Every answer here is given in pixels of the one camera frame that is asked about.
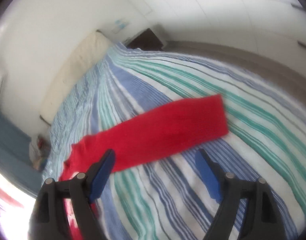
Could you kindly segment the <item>striped blue green bedsheet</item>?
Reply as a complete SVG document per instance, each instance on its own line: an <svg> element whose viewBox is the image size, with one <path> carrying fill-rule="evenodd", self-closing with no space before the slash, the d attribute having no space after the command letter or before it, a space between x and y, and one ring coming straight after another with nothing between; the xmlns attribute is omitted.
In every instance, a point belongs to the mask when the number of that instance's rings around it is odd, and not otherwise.
<svg viewBox="0 0 306 240"><path fill-rule="evenodd" d="M108 239L202 239L219 205L199 149L268 182L287 239L306 226L306 105L230 64L117 44L65 98L50 140L44 178L71 179L116 153L92 205Z"/></svg>

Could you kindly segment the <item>dark bedside table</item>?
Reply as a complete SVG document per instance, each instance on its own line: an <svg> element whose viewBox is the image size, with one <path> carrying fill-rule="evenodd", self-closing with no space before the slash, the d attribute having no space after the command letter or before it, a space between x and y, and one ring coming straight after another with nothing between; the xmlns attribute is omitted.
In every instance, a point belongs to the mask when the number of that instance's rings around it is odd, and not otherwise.
<svg viewBox="0 0 306 240"><path fill-rule="evenodd" d="M125 41L126 48L141 49L144 51L162 51L163 43L150 29L145 29L136 36Z"/></svg>

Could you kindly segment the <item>pile of folded clothes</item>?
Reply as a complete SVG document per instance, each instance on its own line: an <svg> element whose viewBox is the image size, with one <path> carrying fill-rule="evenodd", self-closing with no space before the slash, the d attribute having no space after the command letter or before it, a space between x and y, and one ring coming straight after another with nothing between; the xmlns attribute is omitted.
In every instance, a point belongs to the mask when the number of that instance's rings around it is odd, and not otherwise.
<svg viewBox="0 0 306 240"><path fill-rule="evenodd" d="M42 172L50 154L50 142L40 134L34 135L29 144L29 159L32 167Z"/></svg>

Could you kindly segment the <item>red knit sweater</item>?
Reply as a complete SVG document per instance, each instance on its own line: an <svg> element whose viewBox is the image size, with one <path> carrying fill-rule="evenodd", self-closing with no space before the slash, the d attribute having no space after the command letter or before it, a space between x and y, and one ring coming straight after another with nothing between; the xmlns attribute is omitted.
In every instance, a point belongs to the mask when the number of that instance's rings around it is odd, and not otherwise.
<svg viewBox="0 0 306 240"><path fill-rule="evenodd" d="M60 179L112 149L116 162L91 209L108 239L201 239L216 211L195 168L195 146L228 133L220 95L156 107L70 144Z"/></svg>

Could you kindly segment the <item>blue curtain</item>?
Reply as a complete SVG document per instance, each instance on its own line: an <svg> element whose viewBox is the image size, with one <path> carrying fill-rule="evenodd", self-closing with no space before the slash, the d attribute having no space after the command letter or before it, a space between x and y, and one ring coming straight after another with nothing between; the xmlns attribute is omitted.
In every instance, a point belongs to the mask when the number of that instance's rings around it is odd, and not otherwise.
<svg viewBox="0 0 306 240"><path fill-rule="evenodd" d="M0 173L32 197L42 185L41 173L29 159L30 137L0 113Z"/></svg>

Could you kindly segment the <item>cream headboard cushion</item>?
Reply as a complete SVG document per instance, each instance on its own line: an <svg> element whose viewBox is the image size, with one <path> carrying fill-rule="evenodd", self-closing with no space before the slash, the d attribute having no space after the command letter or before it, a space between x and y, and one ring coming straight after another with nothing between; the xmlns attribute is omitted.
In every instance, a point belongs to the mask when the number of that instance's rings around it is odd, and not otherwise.
<svg viewBox="0 0 306 240"><path fill-rule="evenodd" d="M60 105L73 86L96 63L103 59L113 42L94 31L73 50L54 77L40 108L40 119L51 125Z"/></svg>

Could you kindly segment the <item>white wardrobe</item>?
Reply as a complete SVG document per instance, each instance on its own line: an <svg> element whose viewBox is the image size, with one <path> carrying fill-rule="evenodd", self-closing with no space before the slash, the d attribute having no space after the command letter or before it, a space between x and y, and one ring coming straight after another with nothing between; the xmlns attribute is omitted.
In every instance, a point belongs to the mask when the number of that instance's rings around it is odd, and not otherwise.
<svg viewBox="0 0 306 240"><path fill-rule="evenodd" d="M143 0L171 40L230 46L306 65L306 12L299 0Z"/></svg>

